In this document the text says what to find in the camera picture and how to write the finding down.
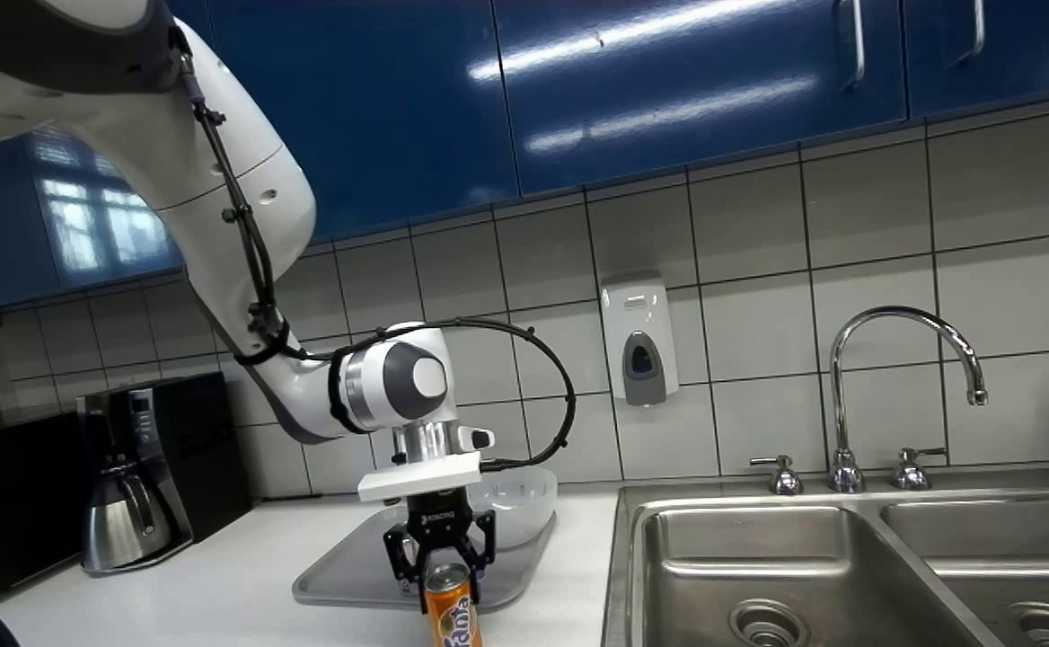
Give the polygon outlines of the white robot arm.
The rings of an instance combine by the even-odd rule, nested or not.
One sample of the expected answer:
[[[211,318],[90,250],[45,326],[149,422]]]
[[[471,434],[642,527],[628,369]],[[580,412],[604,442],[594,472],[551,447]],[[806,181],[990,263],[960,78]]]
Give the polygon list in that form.
[[[0,0],[0,144],[60,128],[104,154],[169,229],[196,298],[299,442],[398,432],[405,460],[361,483],[398,498],[391,572],[496,562],[468,502],[493,437],[458,422],[445,333],[397,323],[330,356],[289,323],[278,280],[317,229],[317,195],[226,61],[165,0]]]

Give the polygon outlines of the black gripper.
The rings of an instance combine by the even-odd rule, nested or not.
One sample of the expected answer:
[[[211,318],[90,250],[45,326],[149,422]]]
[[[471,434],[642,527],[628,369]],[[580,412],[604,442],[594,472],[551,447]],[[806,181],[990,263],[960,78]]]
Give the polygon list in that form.
[[[452,550],[475,574],[496,562],[496,515],[475,510],[464,489],[405,498],[405,522],[386,533],[386,552],[398,583],[424,583],[429,562]]]

